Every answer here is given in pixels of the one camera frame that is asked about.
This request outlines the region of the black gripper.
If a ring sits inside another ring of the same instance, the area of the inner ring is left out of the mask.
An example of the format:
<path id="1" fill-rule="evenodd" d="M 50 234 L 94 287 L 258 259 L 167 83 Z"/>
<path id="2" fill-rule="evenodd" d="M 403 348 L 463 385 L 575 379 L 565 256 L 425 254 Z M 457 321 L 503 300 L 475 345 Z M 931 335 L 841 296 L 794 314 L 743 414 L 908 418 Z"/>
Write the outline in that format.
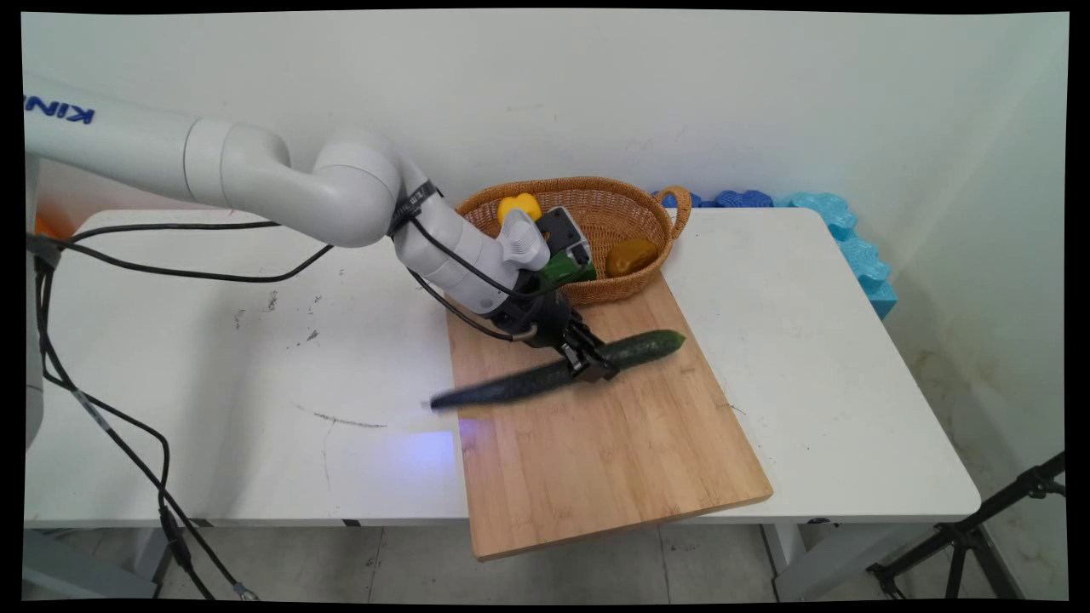
<path id="1" fill-rule="evenodd" d="M 509 296 L 491 311 L 491 324 L 514 341 L 557 349 L 576 381 L 610 381 L 622 372 L 608 357 L 610 345 L 589 329 L 561 290 L 533 299 Z"/>

